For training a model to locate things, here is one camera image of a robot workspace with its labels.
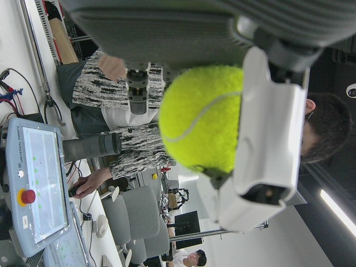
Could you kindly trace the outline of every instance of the computer monitor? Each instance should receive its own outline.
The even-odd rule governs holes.
[[[186,223],[187,223],[187,225],[179,226],[179,227],[175,228],[176,236],[200,232],[199,218],[198,218],[197,211],[192,211],[192,212],[176,215],[174,217],[174,224],[186,224]],[[199,245],[199,244],[202,244],[202,239],[194,238],[194,239],[189,239],[189,240],[177,241],[176,248],[182,249],[182,248],[186,248],[188,246],[195,246],[195,245]]]

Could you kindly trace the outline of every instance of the hand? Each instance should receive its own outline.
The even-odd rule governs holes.
[[[112,177],[108,168],[98,169],[87,177],[80,177],[73,186],[80,186],[77,189],[77,194],[74,196],[76,199],[82,199],[83,197],[93,193],[103,182]]]
[[[111,81],[117,82],[119,78],[126,78],[125,64],[118,57],[111,57],[104,54],[98,63],[99,69],[105,74],[105,77]]]

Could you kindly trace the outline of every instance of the white shirt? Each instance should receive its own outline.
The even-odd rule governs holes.
[[[176,249],[175,247],[172,248],[173,254],[173,264],[174,267],[186,267],[183,263],[183,260],[188,257],[188,252],[184,249]]]
[[[156,122],[158,121],[159,111],[147,109],[145,114],[136,115],[131,113],[130,109],[102,108],[101,112],[110,131],[113,131],[118,127],[139,126],[150,122]]]

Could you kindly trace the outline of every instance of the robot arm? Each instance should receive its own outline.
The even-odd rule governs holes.
[[[295,191],[308,68],[323,47],[356,32],[356,5],[341,2],[62,0],[106,53],[125,60],[137,112],[145,112],[148,62],[162,64],[166,83],[187,68],[243,63],[235,170],[214,178],[217,189],[202,186],[211,217],[236,231],[280,212]]]

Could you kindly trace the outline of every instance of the glasses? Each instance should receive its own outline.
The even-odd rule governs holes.
[[[308,118],[306,118],[306,120],[304,121],[303,126],[309,121],[309,119],[312,117],[313,114],[314,114],[314,111],[312,111],[312,112],[309,114]]]

